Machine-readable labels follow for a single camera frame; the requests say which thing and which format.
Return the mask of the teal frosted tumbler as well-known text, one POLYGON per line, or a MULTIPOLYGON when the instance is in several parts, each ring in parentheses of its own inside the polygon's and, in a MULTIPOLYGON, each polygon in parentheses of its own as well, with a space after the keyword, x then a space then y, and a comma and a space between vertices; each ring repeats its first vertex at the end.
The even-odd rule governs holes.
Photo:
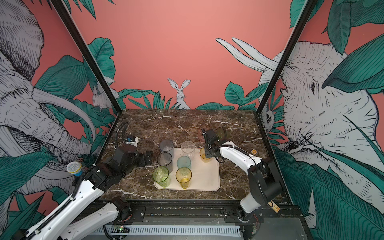
POLYGON ((180 168, 191 168, 191 159, 188 156, 181 156, 177 159, 177 167, 180 168))

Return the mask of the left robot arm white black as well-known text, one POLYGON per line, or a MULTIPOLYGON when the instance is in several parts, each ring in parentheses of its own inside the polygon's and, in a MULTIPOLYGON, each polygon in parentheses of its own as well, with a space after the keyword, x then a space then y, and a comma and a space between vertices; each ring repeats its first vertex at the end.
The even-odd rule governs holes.
POLYGON ((114 156, 107 162, 94 165, 80 175, 73 193, 53 212, 29 229, 19 228, 11 239, 81 240, 110 222, 125 223, 131 220, 131 205, 121 197, 112 198, 101 209, 79 221, 75 219, 135 167, 150 164, 152 155, 152 151, 138 153, 137 147, 130 144, 117 147, 114 156))

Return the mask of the clear pink tall tumbler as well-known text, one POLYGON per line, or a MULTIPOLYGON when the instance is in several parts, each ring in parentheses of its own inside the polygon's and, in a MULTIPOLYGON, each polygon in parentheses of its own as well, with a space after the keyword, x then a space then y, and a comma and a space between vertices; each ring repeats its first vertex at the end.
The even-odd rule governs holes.
POLYGON ((196 145, 192 141, 185 141, 181 145, 181 149, 184 156, 189 157, 191 160, 195 157, 196 145))

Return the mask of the dark smoky transparent tumbler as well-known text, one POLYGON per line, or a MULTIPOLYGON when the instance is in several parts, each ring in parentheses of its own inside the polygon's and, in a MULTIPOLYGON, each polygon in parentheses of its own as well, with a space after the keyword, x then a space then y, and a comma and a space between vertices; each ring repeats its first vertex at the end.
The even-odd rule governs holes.
POLYGON ((157 163, 161 167, 166 167, 169 173, 173 171, 173 156, 170 153, 161 153, 157 157, 157 163))

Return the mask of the yellow tall tumbler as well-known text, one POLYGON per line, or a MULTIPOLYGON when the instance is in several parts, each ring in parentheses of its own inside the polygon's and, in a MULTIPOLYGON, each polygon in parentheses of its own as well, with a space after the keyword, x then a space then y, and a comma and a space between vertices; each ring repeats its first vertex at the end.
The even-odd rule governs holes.
POLYGON ((176 179, 183 189, 187 189, 192 179, 192 171, 189 168, 179 168, 176 172, 176 179))

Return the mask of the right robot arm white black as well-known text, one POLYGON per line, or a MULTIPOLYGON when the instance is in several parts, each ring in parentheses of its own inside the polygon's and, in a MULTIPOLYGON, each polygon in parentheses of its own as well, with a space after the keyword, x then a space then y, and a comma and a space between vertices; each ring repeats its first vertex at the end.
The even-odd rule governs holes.
POLYGON ((237 209, 241 222, 248 222, 255 210, 266 206, 284 191, 283 179, 272 159, 256 157, 233 142, 218 137, 205 138, 205 154, 227 159, 248 175, 250 193, 240 201, 237 209))

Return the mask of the amber faceted tumbler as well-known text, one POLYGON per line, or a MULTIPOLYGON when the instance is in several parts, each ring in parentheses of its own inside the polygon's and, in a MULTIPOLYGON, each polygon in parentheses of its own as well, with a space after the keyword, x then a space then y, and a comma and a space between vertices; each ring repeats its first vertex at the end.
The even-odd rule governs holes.
POLYGON ((201 159, 202 159, 202 161, 203 161, 204 163, 208 163, 208 162, 211 161, 211 158, 208 158, 208 157, 206 156, 205 148, 201 148, 199 154, 200 154, 200 157, 201 157, 201 159))

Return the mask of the blue-grey transparent tumbler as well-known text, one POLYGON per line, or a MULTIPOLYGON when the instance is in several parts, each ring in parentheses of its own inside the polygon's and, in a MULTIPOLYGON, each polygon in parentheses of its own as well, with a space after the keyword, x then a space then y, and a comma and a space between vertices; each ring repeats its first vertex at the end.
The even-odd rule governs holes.
POLYGON ((169 153, 174 158, 174 143, 172 140, 163 140, 159 148, 162 153, 169 153))

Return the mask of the light green faceted tumbler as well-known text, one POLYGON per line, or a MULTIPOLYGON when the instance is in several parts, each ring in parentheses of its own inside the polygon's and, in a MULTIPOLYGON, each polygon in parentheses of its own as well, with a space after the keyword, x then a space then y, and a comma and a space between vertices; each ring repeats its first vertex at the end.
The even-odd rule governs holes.
POLYGON ((168 187, 171 183, 170 172, 166 167, 160 166, 155 168, 152 177, 163 188, 168 187))

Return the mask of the beige plastic tray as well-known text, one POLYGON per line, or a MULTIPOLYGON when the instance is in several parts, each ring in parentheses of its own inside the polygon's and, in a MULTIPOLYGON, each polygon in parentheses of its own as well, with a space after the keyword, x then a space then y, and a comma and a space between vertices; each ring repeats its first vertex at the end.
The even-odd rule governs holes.
MULTIPOLYGON (((155 188, 161 190, 184 190, 176 179, 178 170, 177 160, 183 155, 181 148, 174 148, 173 171, 169 175, 170 185, 166 188, 154 183, 155 188)), ((195 156, 191 160, 192 179, 189 181, 190 191, 217 191, 220 188, 219 163, 211 158, 205 160, 200 156, 200 149, 195 149, 195 156)))

